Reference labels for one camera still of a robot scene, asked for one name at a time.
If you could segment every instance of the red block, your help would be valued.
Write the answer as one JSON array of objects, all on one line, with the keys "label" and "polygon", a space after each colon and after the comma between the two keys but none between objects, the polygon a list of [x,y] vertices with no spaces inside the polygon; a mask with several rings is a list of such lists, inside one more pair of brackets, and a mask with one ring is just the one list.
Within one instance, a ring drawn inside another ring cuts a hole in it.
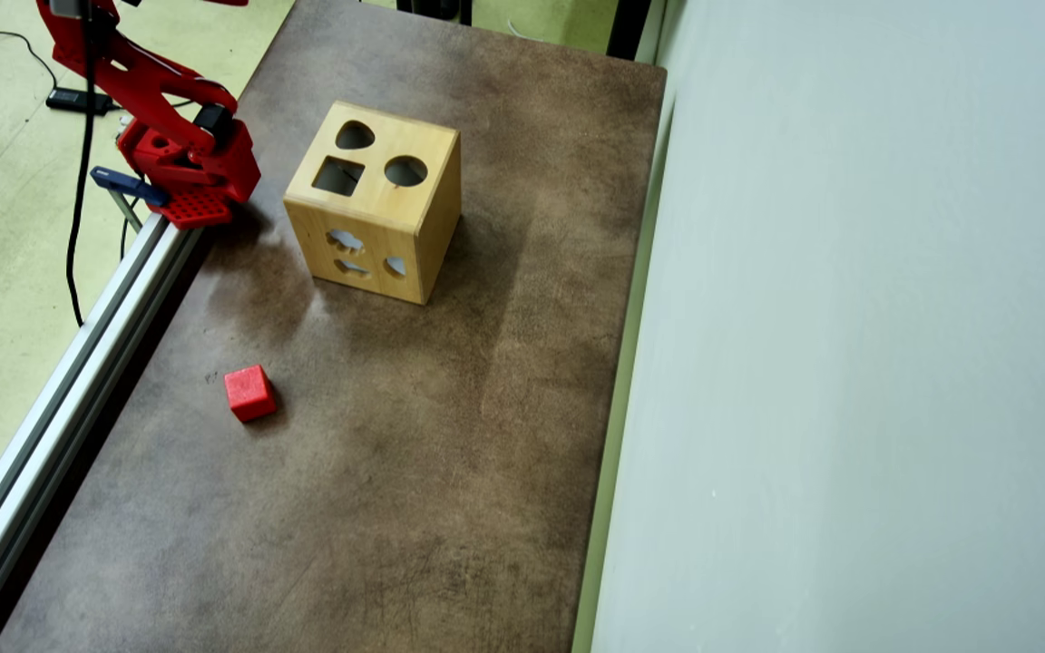
[{"label": "red block", "polygon": [[241,422],[277,413],[273,384],[264,376],[264,368],[258,365],[225,375],[224,389],[229,393],[229,409]]}]

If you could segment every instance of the wooden box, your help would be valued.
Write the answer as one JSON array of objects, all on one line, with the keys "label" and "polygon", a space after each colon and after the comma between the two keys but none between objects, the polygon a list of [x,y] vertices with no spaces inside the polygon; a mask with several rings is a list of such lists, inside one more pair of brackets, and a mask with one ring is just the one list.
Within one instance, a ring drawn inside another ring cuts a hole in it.
[{"label": "wooden box", "polygon": [[429,300],[462,211],[457,130],[334,102],[285,191],[308,272]]}]

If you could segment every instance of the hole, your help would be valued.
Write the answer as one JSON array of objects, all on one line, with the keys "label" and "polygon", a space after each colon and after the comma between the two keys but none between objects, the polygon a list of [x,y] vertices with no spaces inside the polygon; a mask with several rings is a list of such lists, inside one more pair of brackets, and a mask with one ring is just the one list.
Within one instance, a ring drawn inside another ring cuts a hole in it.
[{"label": "hole", "polygon": [[328,234],[325,234],[325,237],[328,238],[329,244],[345,253],[351,253],[351,255],[357,255],[366,247],[357,236],[349,234],[343,229],[332,229]]},{"label": "hole", "polygon": [[349,120],[336,133],[336,146],[343,149],[361,149],[374,144],[374,130],[357,120]]},{"label": "hole", "polygon": [[176,158],[176,160],[172,163],[180,167],[190,167],[191,169],[204,169],[203,165],[194,164],[193,162],[191,162],[187,154],[180,155],[179,157]]},{"label": "hole", "polygon": [[405,259],[402,257],[387,258],[386,272],[393,274],[395,278],[405,278]]},{"label": "hole", "polygon": [[338,270],[341,270],[341,272],[347,274],[349,277],[361,277],[361,278],[369,277],[369,271],[366,270],[365,267],[361,267],[359,264],[352,264],[349,263],[349,261],[347,260],[341,260],[341,259],[335,259],[333,261],[333,264],[336,265]]},{"label": "hole", "polygon": [[394,157],[386,164],[386,179],[398,186],[417,186],[426,181],[426,164],[415,157]]},{"label": "hole", "polygon": [[312,181],[315,189],[328,190],[338,195],[353,194],[353,190],[361,181],[361,173],[364,173],[366,166],[355,164],[355,162],[344,162],[332,157],[325,157],[325,162],[320,166],[320,172]]},{"label": "hole", "polygon": [[170,93],[161,93],[161,96],[163,100],[165,100],[165,102],[169,103],[169,106],[171,107],[171,111],[176,113],[180,113],[180,109],[182,108],[196,106],[192,99],[186,99],[180,95],[173,95]]}]

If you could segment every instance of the floor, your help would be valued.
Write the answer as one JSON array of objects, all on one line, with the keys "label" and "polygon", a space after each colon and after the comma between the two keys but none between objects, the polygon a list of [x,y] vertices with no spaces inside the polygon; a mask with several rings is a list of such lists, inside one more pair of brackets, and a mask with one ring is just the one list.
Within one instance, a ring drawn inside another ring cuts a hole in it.
[{"label": "floor", "polygon": [[[243,8],[155,1],[138,10],[120,4],[120,13],[133,41],[239,93],[293,1],[252,0]],[[478,0],[473,24],[503,32],[513,25],[528,38],[602,52],[616,1]],[[395,1],[373,3],[393,7]],[[219,32],[194,28],[204,24],[219,24]],[[24,33],[60,86],[83,88],[51,61],[51,39],[37,11],[0,0],[0,30]],[[64,260],[83,119],[43,104],[49,85],[24,43],[0,37],[0,454],[75,334]],[[113,146],[121,115],[96,119],[92,165],[125,167]],[[120,219],[111,196],[90,187],[75,258],[85,314],[119,263]]]}]

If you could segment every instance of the red robot arm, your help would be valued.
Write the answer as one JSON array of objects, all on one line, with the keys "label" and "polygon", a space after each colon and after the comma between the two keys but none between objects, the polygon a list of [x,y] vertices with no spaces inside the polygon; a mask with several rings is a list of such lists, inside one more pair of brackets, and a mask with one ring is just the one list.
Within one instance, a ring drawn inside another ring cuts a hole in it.
[{"label": "red robot arm", "polygon": [[[228,223],[230,203],[248,202],[260,181],[249,130],[232,119],[236,98],[218,83],[123,37],[116,29],[120,14],[114,0],[88,1],[95,84],[133,116],[117,143],[120,153],[169,196],[168,203],[150,208],[180,228]],[[59,16],[51,0],[38,0],[38,11],[54,38],[54,61],[86,77],[88,49],[79,18]],[[189,122],[165,93],[194,100],[200,115]]]}]

